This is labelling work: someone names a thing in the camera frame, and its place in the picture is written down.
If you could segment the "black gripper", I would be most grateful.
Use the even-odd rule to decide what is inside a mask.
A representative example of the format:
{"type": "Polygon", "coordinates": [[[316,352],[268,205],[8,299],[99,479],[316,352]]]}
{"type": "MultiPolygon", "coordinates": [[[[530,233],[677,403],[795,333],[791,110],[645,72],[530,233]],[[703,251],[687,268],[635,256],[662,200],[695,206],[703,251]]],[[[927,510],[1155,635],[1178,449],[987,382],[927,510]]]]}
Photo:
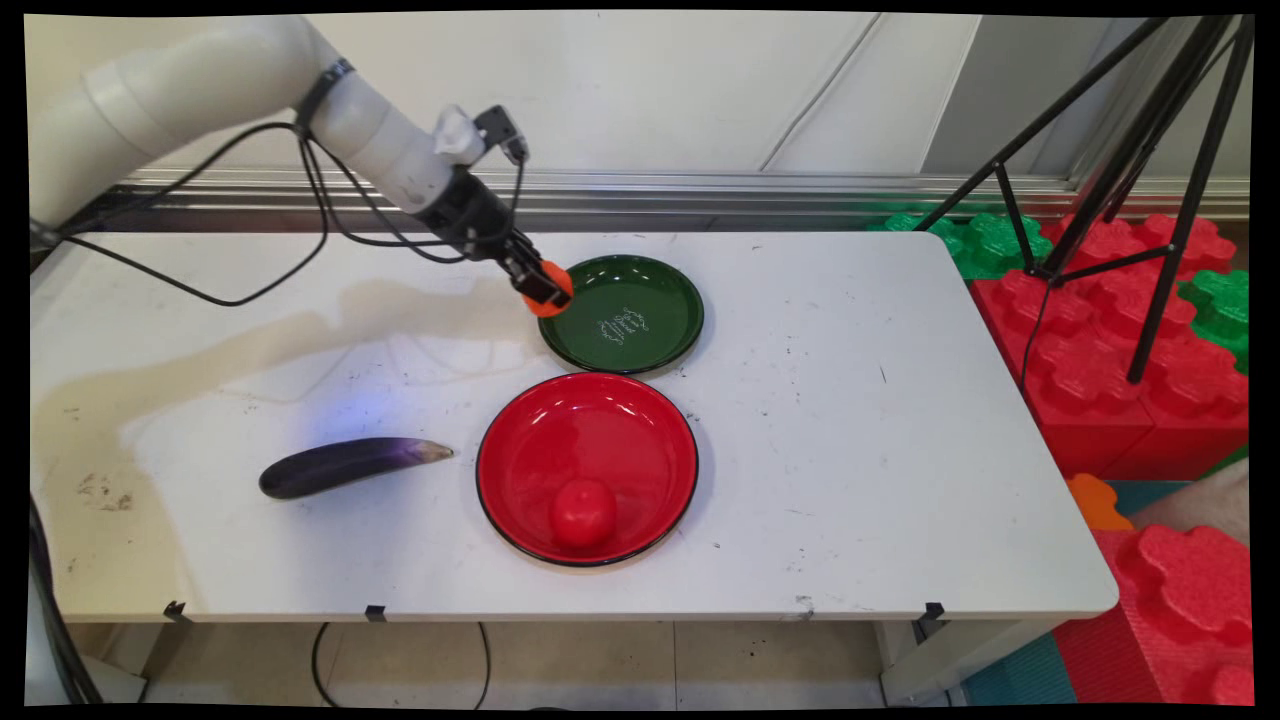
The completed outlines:
{"type": "Polygon", "coordinates": [[[413,213],[440,243],[457,255],[445,263],[503,261],[509,283],[529,307],[567,307],[570,274],[543,260],[532,241],[515,228],[515,214],[466,167],[452,167],[444,190],[413,213]]]}

